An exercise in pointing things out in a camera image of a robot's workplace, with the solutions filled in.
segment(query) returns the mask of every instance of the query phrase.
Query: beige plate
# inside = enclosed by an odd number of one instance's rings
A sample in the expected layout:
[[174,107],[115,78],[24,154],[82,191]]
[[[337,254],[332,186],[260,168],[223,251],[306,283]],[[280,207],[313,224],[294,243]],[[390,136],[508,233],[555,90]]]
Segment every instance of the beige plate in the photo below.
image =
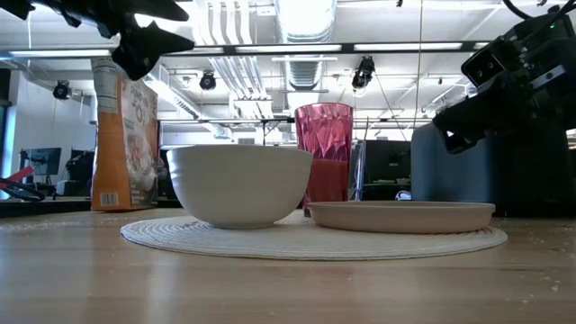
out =
[[321,226],[411,234],[479,230],[495,211],[491,203],[472,202],[315,202],[309,207]]

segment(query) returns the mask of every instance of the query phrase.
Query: wooden table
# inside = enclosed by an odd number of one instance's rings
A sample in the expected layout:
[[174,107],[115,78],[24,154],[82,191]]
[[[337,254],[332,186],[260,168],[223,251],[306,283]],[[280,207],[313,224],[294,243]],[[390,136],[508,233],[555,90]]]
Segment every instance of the wooden table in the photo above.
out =
[[184,214],[0,220],[0,323],[576,322],[574,220],[496,220],[503,246],[398,261],[193,256],[119,234]]

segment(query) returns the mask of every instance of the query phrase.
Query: red object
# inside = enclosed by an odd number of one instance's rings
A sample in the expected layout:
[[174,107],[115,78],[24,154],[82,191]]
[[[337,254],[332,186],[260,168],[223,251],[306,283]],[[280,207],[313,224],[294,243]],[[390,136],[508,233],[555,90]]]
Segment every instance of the red object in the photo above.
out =
[[312,153],[312,170],[303,200],[308,203],[345,202],[352,150],[352,107],[315,103],[295,112],[298,149]]
[[[7,177],[6,179],[14,181],[14,182],[20,182],[22,179],[24,179],[26,176],[29,176],[31,174],[34,173],[34,169],[31,166],[27,166],[24,169],[16,172],[13,175],[10,175],[9,177]],[[6,188],[6,184],[0,184],[0,190]]]

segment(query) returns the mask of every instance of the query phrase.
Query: woven placemat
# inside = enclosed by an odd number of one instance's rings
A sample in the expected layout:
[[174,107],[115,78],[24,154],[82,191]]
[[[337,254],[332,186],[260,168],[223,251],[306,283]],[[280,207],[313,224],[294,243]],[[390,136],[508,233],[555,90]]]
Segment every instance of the woven placemat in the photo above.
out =
[[495,247],[508,237],[488,227],[475,232],[407,235],[322,228],[295,212],[268,229],[215,229],[192,216],[143,220],[121,229],[152,248],[218,257],[286,260],[378,260],[436,257]]

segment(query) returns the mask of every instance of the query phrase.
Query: wall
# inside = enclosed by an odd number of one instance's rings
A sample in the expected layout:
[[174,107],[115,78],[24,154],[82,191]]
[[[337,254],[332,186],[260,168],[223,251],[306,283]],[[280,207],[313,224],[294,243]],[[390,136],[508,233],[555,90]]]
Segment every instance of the wall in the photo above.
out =
[[70,150],[95,147],[96,128],[89,123],[94,118],[91,101],[56,100],[51,90],[29,82],[19,71],[12,73],[10,91],[8,133],[12,134],[4,147],[3,175],[18,171],[21,149],[62,148],[59,174],[51,178],[53,183],[67,179]]

